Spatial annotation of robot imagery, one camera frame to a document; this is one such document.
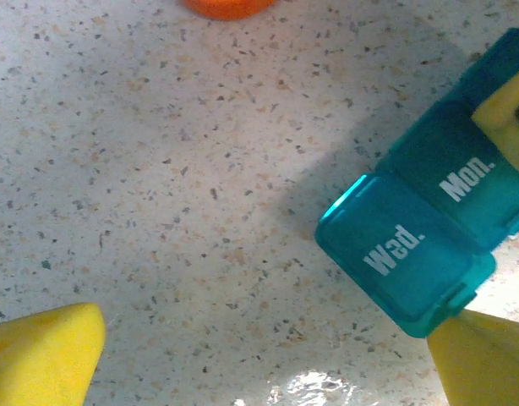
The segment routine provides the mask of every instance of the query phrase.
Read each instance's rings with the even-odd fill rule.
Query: granite countertop
[[[319,215],[519,2],[0,0],[0,321],[100,304],[86,405],[445,405]],[[519,321],[519,236],[471,308]]]

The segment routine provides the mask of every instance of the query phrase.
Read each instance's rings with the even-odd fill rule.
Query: countertop
[[[519,2],[0,0],[0,321],[100,304],[85,405],[445,405],[318,248]],[[519,235],[470,307],[519,321]]]

